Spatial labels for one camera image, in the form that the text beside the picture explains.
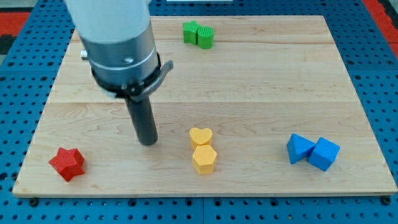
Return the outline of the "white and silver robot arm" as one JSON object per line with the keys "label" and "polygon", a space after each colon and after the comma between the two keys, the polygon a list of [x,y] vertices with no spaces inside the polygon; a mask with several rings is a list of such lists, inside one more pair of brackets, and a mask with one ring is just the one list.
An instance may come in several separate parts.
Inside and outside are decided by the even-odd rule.
{"label": "white and silver robot arm", "polygon": [[174,67],[161,64],[150,0],[65,0],[97,84],[117,97],[142,101]]}

